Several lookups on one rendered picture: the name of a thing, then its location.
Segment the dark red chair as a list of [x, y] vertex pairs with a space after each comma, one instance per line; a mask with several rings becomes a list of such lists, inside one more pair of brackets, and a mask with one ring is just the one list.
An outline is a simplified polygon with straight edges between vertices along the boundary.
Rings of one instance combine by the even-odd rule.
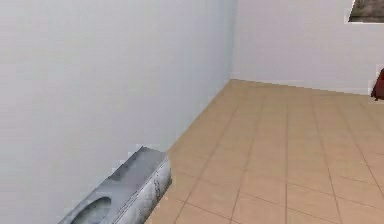
[[384, 68], [380, 71], [380, 74], [373, 86], [371, 96], [378, 101], [379, 99], [384, 100]]

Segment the grey marble sink counter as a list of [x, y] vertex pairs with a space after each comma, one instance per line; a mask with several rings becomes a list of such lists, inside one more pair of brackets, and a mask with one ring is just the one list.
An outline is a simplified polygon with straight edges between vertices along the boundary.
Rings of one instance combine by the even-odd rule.
[[144, 224], [171, 184], [167, 153], [142, 146], [58, 224]]

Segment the dark framed wall picture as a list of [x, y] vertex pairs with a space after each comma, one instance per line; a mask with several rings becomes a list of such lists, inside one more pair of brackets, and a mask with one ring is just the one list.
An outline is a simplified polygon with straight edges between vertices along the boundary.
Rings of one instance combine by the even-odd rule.
[[384, 23], [384, 0], [354, 0], [348, 21]]

